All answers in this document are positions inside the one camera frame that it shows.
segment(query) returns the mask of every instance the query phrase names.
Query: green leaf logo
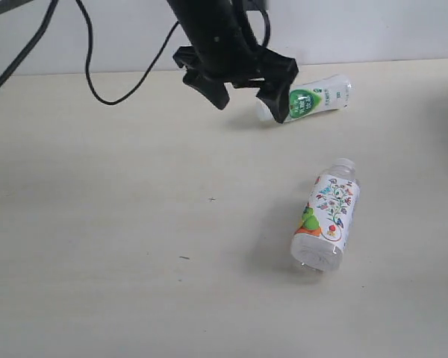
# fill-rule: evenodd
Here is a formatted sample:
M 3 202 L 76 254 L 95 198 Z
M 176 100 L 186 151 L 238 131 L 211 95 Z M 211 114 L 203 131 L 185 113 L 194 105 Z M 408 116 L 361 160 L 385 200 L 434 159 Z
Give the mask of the green leaf logo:
M 316 106 L 319 105 L 322 98 L 313 92 L 305 89 L 296 89 L 290 93 L 290 117 L 300 118 L 308 115 Z

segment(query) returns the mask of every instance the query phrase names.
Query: table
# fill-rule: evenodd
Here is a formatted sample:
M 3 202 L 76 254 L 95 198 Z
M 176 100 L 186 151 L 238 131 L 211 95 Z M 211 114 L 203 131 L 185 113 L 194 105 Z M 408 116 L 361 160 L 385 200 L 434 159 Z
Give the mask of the table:
M 262 125 L 153 72 L 0 91 L 0 357 L 448 357 L 448 60 L 303 66 L 350 107 Z M 106 98 L 137 73 L 93 76 Z M 290 238 L 338 157 L 362 183 L 339 271 Z

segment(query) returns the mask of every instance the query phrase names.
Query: lying bottle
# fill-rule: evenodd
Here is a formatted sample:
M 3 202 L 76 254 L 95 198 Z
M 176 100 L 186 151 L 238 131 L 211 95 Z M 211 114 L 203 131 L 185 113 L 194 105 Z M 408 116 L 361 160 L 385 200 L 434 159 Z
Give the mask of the lying bottle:
M 290 247 L 294 259 L 321 271 L 338 269 L 359 194 L 355 164 L 336 160 L 317 178 L 308 199 Z
M 352 85 L 347 76 L 335 75 L 310 84 L 293 85 L 289 95 L 289 116 L 284 123 L 327 110 L 339 110 L 349 105 Z M 257 115 L 262 122 L 272 121 L 274 117 L 269 108 L 258 101 Z

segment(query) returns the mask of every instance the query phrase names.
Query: white bottle cap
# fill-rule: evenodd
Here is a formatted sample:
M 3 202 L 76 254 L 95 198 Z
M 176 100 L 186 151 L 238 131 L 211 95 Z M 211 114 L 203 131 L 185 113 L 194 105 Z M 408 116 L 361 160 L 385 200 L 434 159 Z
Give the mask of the white bottle cap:
M 346 166 L 351 170 L 355 170 L 355 163 L 346 158 L 337 159 L 336 161 L 334 161 L 334 166 Z
M 270 109 L 266 104 L 260 99 L 255 102 L 255 112 L 257 113 L 257 117 L 261 122 L 273 121 L 274 116 L 270 112 Z

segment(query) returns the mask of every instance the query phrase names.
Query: wall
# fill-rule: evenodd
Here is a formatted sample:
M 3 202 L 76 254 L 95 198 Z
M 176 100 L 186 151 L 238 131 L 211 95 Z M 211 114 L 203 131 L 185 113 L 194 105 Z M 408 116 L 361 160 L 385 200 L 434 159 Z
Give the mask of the wall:
M 35 0 L 0 16 L 0 72 L 39 25 L 49 0 Z M 448 57 L 448 0 L 269 0 L 270 47 L 300 63 Z M 145 69 L 175 18 L 165 0 L 86 0 L 95 27 L 93 71 Z M 258 13 L 251 16 L 262 35 Z M 73 0 L 55 17 L 21 74 L 82 72 L 87 38 Z M 188 41 L 177 31 L 159 69 Z

